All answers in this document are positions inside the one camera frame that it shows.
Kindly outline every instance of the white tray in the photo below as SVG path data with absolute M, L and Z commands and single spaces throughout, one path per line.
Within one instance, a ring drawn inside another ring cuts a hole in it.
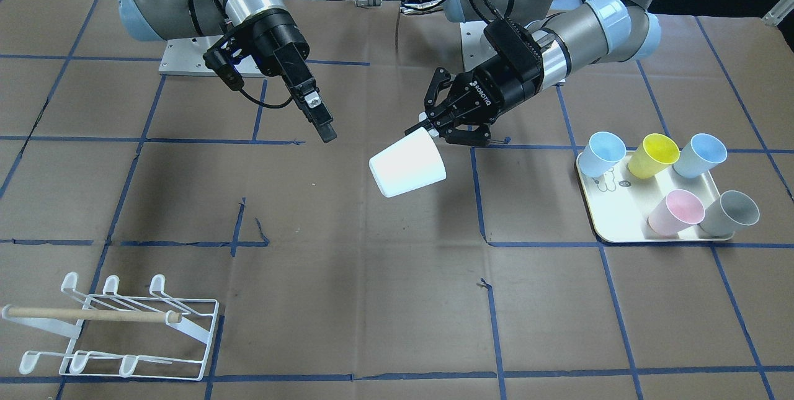
M 659 236 L 648 226 L 648 216 L 664 196 L 672 190 L 687 190 L 700 197 L 708 208 L 720 191 L 707 172 L 696 179 L 685 179 L 673 171 L 672 166 L 650 179 L 638 179 L 626 168 L 633 152 L 606 174 L 591 179 L 579 171 L 576 157 L 576 173 L 582 186 L 584 200 L 595 232 L 607 242 L 706 242 L 729 240 L 733 237 L 714 237 L 694 225 L 680 231 L 677 236 Z

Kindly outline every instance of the wooden rod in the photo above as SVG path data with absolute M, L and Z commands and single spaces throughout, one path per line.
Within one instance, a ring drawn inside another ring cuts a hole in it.
M 133 310 L 84 310 L 84 309 L 50 309 L 40 307 L 9 307 L 6 315 L 15 318 L 52 318 L 59 320 L 99 320 L 99 321 L 127 321 L 127 322 L 168 322 L 176 323 L 182 320 L 182 313 L 177 312 L 137 312 Z

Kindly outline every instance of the blue cup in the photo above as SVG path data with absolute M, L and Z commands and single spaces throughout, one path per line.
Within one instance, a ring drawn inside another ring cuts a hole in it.
M 595 179 L 609 171 L 626 157 L 626 144 L 618 135 L 598 131 L 590 137 L 584 152 L 579 155 L 579 171 Z
M 694 179 L 728 158 L 725 144 L 712 135 L 699 133 L 692 137 L 672 168 L 685 179 Z

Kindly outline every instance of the cup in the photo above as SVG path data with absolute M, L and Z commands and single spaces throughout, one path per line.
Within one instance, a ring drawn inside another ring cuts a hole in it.
M 672 168 L 685 179 L 694 179 L 728 158 L 725 144 L 712 135 L 699 133 L 692 137 Z
M 653 208 L 648 225 L 660 236 L 675 236 L 678 231 L 698 224 L 705 210 L 697 195 L 687 190 L 672 190 Z
M 652 133 L 631 155 L 628 168 L 638 179 L 650 179 L 678 161 L 680 151 L 674 141 L 660 133 Z
M 715 237 L 728 236 L 758 223 L 761 212 L 750 197 L 740 191 L 725 191 L 706 209 L 700 227 Z
M 595 179 L 626 156 L 626 144 L 618 135 L 598 131 L 590 137 L 584 152 L 579 155 L 579 171 Z
M 369 159 L 369 169 L 380 193 L 394 197 L 446 179 L 439 149 L 419 128 Z

